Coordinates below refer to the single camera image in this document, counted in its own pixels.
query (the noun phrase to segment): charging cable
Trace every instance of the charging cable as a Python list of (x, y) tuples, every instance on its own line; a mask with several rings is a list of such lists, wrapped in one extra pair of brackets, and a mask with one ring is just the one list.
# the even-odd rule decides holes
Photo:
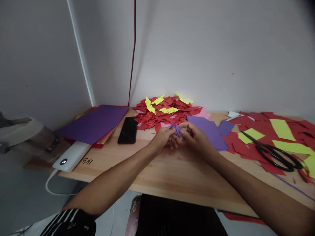
[(52, 195), (57, 195), (57, 196), (72, 196), (72, 195), (77, 195), (77, 193), (73, 193), (73, 194), (62, 194), (62, 193), (54, 193), (54, 192), (51, 192), (48, 188), (48, 183), (50, 181), (50, 179), (52, 177), (54, 177), (57, 173), (58, 173), (59, 170), (55, 169), (49, 176), (49, 178), (47, 179), (46, 181), (46, 185), (45, 185), (45, 188), (46, 188), (46, 191), (49, 192), (50, 194)]

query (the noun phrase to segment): smartphone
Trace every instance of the smartphone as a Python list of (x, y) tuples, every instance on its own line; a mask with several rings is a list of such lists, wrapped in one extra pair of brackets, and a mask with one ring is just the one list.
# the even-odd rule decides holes
[(119, 144), (133, 144), (136, 142), (137, 124), (133, 117), (126, 117), (122, 126), (118, 143)]

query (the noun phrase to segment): red cable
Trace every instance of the red cable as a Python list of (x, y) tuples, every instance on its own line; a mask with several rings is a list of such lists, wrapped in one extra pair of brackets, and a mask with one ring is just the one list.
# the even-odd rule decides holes
[(132, 79), (132, 70), (134, 68), (134, 57), (135, 57), (135, 47), (136, 47), (136, 2), (134, 0), (134, 50), (132, 52), (132, 63), (131, 63), (131, 75), (130, 75), (130, 85), (129, 85), (129, 95), (128, 95), (128, 106), (130, 103), (130, 91), (131, 91), (131, 79)]

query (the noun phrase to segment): desk surface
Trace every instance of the desk surface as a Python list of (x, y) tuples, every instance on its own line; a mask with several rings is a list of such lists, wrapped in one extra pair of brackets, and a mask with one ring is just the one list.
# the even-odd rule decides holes
[[(133, 116), (133, 113), (134, 111), (130, 109), (126, 116)], [(227, 112), (211, 113), (209, 120), (219, 125), (223, 119), (228, 118), (227, 114)], [(123, 120), (124, 119), (119, 123), (102, 149), (89, 150), (72, 172), (61, 172), (59, 176), (90, 182), (102, 172), (145, 147), (154, 137), (154, 128), (139, 130), (135, 144), (119, 145), (117, 140)], [(232, 131), (238, 132), (237, 126), (235, 126)], [(311, 199), (277, 179), (272, 174), (267, 173), (256, 164), (258, 162), (243, 159), (238, 154), (231, 154), (227, 151), (220, 153), (258, 179), (315, 210), (315, 203)], [(37, 159), (32, 159), (26, 165), (26, 168), (30, 169), (50, 169), (51, 167), (51, 164)], [(296, 184), (293, 184), (294, 186), (309, 196), (315, 196), (315, 187), (311, 184), (304, 183), (297, 171), (286, 174), (287, 176), (284, 176), (284, 179), (293, 184), (294, 178), (296, 181)], [(184, 144), (177, 150), (165, 148), (163, 152), (138, 175), (129, 187), (129, 190), (257, 217), (255, 212), (230, 184), (211, 167), (196, 158)]]

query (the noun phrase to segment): black and white striped clothing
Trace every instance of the black and white striped clothing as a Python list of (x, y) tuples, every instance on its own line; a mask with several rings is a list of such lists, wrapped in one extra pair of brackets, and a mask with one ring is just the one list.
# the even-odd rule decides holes
[(56, 215), (40, 236), (94, 236), (95, 233), (93, 217), (82, 210), (71, 209)]

